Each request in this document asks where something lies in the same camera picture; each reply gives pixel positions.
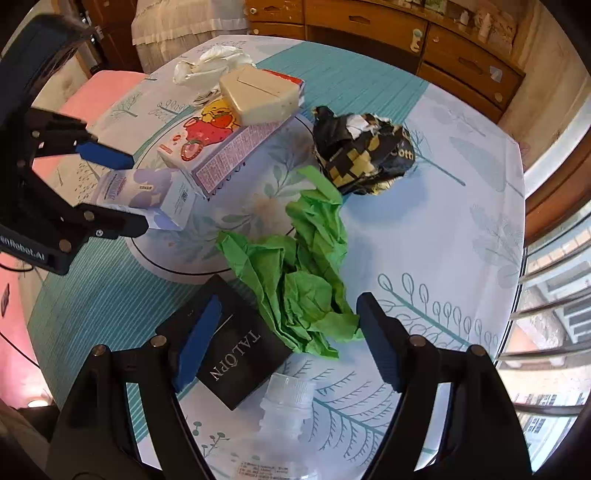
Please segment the strawberry cartoon carton box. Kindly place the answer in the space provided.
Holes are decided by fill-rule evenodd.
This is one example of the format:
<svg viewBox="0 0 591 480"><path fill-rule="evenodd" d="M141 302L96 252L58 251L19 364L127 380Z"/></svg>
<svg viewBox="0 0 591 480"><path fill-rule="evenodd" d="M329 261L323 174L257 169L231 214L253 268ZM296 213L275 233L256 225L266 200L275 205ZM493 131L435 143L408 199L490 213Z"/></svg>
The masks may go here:
<svg viewBox="0 0 591 480"><path fill-rule="evenodd" d="M287 120L242 126L219 94L174 125L156 143L156 152L166 166L180 170L195 191L208 198Z"/></svg>

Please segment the teal and white tablecloth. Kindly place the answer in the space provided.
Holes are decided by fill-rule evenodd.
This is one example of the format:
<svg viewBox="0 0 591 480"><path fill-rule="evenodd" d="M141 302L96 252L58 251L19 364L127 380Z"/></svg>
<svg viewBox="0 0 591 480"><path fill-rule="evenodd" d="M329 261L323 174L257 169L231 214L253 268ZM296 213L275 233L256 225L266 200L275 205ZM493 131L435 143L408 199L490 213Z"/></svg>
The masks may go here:
<svg viewBox="0 0 591 480"><path fill-rule="evenodd" d="M184 230L149 230L137 239L90 239L66 276L43 278L28 330L59 407L92 346L134 348L211 274L232 281L215 248L218 231L252 239L285 235L284 210L300 190L298 175L315 165L311 108L375 113L410 130L416 166L378 196L352 195L342 207L349 251L342 265L348 301L373 292L411 333L437 346L497 353L521 268L524 178L518 144L495 123L448 92L388 64L318 43L226 36L211 45L242 47L259 67L304 79L304 116L259 145L211 201L197 198ZM197 114L193 95L172 81L175 62L107 104L89 130L133 154L138 168L158 168L157 146ZM337 343L339 360L294 354L280 372L317 382L314 417L301 440L318 452L325 479L358 479L385 437L400 395L384 383L364 341ZM205 458L256 430L264 388L229 411L198 382L181 395Z"/></svg>

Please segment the white crumpled plastic bag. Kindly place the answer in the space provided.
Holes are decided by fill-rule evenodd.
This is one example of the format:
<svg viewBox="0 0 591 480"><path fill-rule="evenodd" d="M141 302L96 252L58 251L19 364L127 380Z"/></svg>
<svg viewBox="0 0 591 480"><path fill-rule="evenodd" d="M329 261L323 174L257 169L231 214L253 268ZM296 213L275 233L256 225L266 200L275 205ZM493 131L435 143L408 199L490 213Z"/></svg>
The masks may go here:
<svg viewBox="0 0 591 480"><path fill-rule="evenodd" d="M195 105L202 104L219 94L222 75L245 65L256 66L256 63L242 48L214 45L202 53L197 62L178 61L172 81L190 90Z"/></svg>

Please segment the metal window grille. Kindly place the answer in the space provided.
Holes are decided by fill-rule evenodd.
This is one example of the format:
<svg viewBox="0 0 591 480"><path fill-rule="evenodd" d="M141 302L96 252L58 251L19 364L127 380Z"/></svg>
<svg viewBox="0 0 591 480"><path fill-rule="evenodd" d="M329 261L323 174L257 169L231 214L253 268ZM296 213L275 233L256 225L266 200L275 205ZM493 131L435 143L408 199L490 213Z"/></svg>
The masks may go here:
<svg viewBox="0 0 591 480"><path fill-rule="evenodd" d="M497 363L532 468L557 450L590 396L590 216L532 243Z"/></svg>

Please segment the clear plastic bottle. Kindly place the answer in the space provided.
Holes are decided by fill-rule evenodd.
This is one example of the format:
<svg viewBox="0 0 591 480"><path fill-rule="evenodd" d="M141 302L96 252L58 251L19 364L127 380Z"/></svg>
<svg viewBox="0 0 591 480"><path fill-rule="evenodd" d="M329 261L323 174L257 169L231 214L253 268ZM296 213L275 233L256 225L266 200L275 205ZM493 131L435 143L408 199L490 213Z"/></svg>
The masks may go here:
<svg viewBox="0 0 591 480"><path fill-rule="evenodd" d="M259 430L230 451L232 479L320 479L317 456L300 441L311 418L315 384L280 373L270 376L260 401Z"/></svg>

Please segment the white purple small box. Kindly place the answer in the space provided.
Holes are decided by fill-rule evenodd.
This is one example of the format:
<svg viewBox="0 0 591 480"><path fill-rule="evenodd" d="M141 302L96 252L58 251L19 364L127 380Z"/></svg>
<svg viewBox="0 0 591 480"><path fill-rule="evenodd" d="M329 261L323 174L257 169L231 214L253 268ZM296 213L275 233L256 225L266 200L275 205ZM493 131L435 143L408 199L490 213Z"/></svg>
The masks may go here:
<svg viewBox="0 0 591 480"><path fill-rule="evenodd" d="M197 192L174 168L110 171L99 180L91 203L142 215L149 229L181 231Z"/></svg>

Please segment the white lace cover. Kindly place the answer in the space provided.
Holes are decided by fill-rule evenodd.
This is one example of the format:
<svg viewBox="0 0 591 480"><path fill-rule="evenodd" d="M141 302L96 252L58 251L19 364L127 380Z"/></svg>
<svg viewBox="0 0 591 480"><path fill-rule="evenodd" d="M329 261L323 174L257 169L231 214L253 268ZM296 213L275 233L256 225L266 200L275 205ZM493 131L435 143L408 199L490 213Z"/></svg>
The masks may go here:
<svg viewBox="0 0 591 480"><path fill-rule="evenodd" d="M151 73L219 35L245 34L242 0L139 0L132 44L144 73Z"/></svg>

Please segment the wooden dresser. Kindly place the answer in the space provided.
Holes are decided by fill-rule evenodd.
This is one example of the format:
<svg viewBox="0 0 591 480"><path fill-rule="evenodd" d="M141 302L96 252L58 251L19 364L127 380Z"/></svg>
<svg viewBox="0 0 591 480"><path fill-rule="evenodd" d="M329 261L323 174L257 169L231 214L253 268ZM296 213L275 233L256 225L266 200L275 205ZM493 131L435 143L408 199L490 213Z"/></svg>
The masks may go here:
<svg viewBox="0 0 591 480"><path fill-rule="evenodd" d="M249 33L308 40L399 67L499 122L525 78L490 44L493 25L454 2L247 1Z"/></svg>

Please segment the black Talon box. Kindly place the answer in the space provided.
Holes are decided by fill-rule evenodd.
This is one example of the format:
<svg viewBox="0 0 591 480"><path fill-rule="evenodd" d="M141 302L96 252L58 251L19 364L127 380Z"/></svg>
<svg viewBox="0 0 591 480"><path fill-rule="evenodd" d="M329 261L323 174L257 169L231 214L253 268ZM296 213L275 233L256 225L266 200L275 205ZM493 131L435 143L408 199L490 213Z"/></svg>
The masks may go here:
<svg viewBox="0 0 591 480"><path fill-rule="evenodd" d="M155 330L170 349L172 383L179 393L197 379L236 407L290 357L259 311L214 275Z"/></svg>

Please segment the green paper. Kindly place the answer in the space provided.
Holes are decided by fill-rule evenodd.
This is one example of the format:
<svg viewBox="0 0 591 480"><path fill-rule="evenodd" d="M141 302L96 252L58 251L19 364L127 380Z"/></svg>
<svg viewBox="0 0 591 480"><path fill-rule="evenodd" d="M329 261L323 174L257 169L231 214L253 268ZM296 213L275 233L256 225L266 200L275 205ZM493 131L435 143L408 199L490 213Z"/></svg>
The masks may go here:
<svg viewBox="0 0 591 480"><path fill-rule="evenodd" d="M250 241L221 231L216 247L236 278L252 290L270 332L294 353L338 359L329 343L349 343L363 334L339 275L348 253L342 194L317 168L298 171L314 185L286 206L294 235Z"/></svg>

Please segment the black gold crumpled wrapper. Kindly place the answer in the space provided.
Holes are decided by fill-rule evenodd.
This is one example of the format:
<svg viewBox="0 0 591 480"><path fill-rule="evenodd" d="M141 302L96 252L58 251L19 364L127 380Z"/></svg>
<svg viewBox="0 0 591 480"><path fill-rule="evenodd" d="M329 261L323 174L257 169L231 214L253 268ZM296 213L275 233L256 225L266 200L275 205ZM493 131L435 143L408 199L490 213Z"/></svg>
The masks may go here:
<svg viewBox="0 0 591 480"><path fill-rule="evenodd" d="M377 195L404 177L417 160L409 130L370 113L314 113L315 159L342 195Z"/></svg>

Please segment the beige plastic box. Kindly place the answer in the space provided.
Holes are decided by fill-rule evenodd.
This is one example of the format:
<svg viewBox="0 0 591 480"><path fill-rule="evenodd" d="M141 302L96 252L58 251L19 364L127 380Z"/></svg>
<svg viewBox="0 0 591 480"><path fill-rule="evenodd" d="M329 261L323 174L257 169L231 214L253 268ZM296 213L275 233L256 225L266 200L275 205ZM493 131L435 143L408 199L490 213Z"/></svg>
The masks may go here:
<svg viewBox="0 0 591 480"><path fill-rule="evenodd" d="M242 126L286 121L304 103L304 80L249 64L222 75L219 87Z"/></svg>

